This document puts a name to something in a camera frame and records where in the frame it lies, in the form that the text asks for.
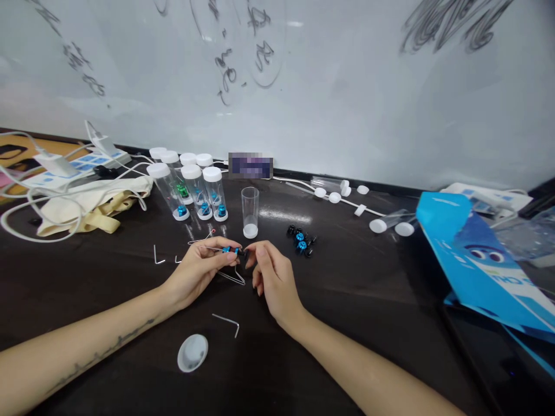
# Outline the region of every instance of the clear plastic tube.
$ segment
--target clear plastic tube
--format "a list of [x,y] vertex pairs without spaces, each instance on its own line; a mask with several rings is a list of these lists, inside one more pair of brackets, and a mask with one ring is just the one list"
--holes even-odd
[[185,186],[190,190],[198,218],[203,221],[209,220],[212,218],[212,204],[208,198],[201,168],[197,165],[187,165],[181,168],[181,174],[185,180]]
[[243,235],[253,239],[258,235],[258,197],[257,188],[248,187],[241,191],[243,205]]
[[399,224],[403,218],[407,218],[407,214],[409,214],[409,212],[402,209],[386,215],[385,217],[370,221],[370,229],[378,234],[383,233],[386,229]]
[[177,175],[164,163],[156,163],[146,167],[148,174],[154,179],[164,201],[168,205],[173,217],[178,221],[189,218],[190,214],[185,202],[177,192]]

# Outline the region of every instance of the left hand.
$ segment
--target left hand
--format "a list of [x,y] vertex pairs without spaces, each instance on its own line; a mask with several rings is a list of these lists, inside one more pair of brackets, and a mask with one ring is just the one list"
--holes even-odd
[[192,304],[203,293],[218,270],[239,263],[239,259],[234,252],[222,253],[200,246],[241,247],[239,243],[223,237],[213,237],[194,243],[187,251],[181,264],[161,286],[161,289],[169,296],[172,304],[178,310],[185,309]]

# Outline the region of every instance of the table surface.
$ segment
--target table surface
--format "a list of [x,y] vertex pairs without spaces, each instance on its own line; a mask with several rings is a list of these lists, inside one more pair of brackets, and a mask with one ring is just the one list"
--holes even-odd
[[[260,190],[257,240],[291,258],[300,298],[316,317],[400,365],[468,415],[489,415],[437,305],[449,290],[425,237],[377,235],[354,208],[331,204],[276,180],[227,180],[225,222],[173,219],[156,188],[100,230],[54,244],[28,243],[0,231],[0,350],[116,306],[158,285],[174,258],[210,229],[243,246],[241,189]],[[349,199],[382,212],[414,210],[417,200],[354,192]],[[34,235],[22,210],[10,217]],[[294,254],[290,224],[317,234],[314,257]],[[153,244],[161,265],[153,261]],[[251,288],[216,277],[188,309],[149,330],[41,404],[41,414],[361,414],[346,393],[271,317]],[[240,323],[235,327],[212,317]],[[177,368],[177,352],[200,333],[209,353],[195,372]]]

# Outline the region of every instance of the white plastic lid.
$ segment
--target white plastic lid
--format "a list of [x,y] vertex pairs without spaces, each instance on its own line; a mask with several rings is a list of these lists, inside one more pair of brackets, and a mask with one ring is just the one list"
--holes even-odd
[[387,229],[387,224],[384,220],[373,220],[370,221],[370,229],[375,233],[380,234]]
[[318,198],[323,198],[323,197],[325,197],[325,189],[324,188],[316,188],[316,190],[314,191],[314,194]]
[[414,231],[415,228],[412,226],[412,224],[409,224],[408,222],[400,222],[395,226],[395,232],[401,237],[408,237],[412,235]]
[[360,204],[357,208],[357,210],[354,212],[354,214],[357,217],[360,217],[362,215],[362,213],[364,212],[364,210],[366,209],[366,205]]
[[179,156],[175,150],[166,150],[160,153],[160,160],[162,163],[175,163],[179,162]]
[[168,149],[166,149],[165,147],[153,147],[152,149],[149,150],[150,157],[152,157],[152,159],[160,160],[160,154],[167,150]]
[[155,179],[160,179],[169,175],[169,167],[168,165],[162,163],[152,164],[146,167],[146,172],[148,172],[151,177]]
[[191,335],[181,344],[177,366],[183,373],[191,373],[201,366],[208,354],[208,340],[200,334]]
[[211,154],[200,153],[200,155],[197,155],[197,165],[210,166],[212,163],[214,163],[214,160],[212,160]]
[[341,200],[341,195],[339,195],[337,192],[332,192],[330,194],[331,203],[338,203],[340,200]]
[[181,174],[184,179],[196,179],[202,175],[202,171],[197,165],[187,165],[181,168]]
[[195,155],[194,153],[183,153],[179,157],[179,160],[181,160],[181,164],[183,166],[196,165],[197,164],[197,155]]
[[206,182],[218,182],[221,180],[221,169],[215,166],[208,166],[202,171]]

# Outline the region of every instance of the white tube cap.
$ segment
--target white tube cap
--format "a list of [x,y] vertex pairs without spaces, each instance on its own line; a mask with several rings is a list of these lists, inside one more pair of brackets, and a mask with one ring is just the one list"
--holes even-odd
[[169,167],[166,164],[152,164],[146,167],[146,172],[154,179],[160,179],[169,175]]
[[384,220],[370,221],[370,229],[376,234],[381,234],[387,229],[387,224]]
[[150,153],[150,157],[152,157],[152,159],[158,159],[160,160],[160,154],[167,151],[168,149],[166,149],[165,147],[153,147],[152,149],[149,150]]
[[399,234],[401,237],[408,237],[415,232],[415,228],[412,224],[408,222],[400,222],[395,226],[395,232]]
[[314,194],[318,198],[323,198],[323,197],[325,197],[325,189],[324,188],[316,188],[316,190],[314,191]]
[[179,162],[179,156],[174,150],[166,150],[160,153],[160,160],[162,160],[162,163],[175,163]]
[[360,216],[362,215],[362,213],[364,212],[365,209],[366,209],[366,205],[360,204],[360,205],[358,206],[357,210],[354,212],[354,214],[355,214],[357,217],[360,217]]
[[221,180],[221,169],[215,166],[208,166],[202,171],[206,182],[218,182]]
[[214,163],[214,160],[212,160],[211,154],[200,153],[200,155],[197,155],[197,165],[210,166],[212,163]]
[[179,160],[181,160],[181,164],[183,166],[196,165],[197,164],[197,155],[195,155],[194,153],[183,153],[179,157]]
[[202,175],[201,168],[197,165],[187,165],[181,168],[184,179],[196,179]]
[[341,195],[339,195],[337,192],[332,192],[330,194],[331,203],[338,203],[340,200],[341,200]]
[[183,373],[191,373],[201,366],[208,354],[208,340],[200,334],[191,335],[181,344],[177,366]]

